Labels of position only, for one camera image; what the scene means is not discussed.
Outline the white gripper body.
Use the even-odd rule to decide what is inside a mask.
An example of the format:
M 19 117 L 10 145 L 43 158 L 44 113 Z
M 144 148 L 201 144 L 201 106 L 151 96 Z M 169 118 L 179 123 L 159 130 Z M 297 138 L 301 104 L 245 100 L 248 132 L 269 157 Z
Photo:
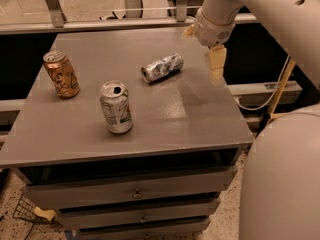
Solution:
M 213 47 L 224 44 L 230 37 L 234 24 L 217 25 L 205 18 L 203 10 L 197 11 L 194 21 L 194 35 L 203 46 Z

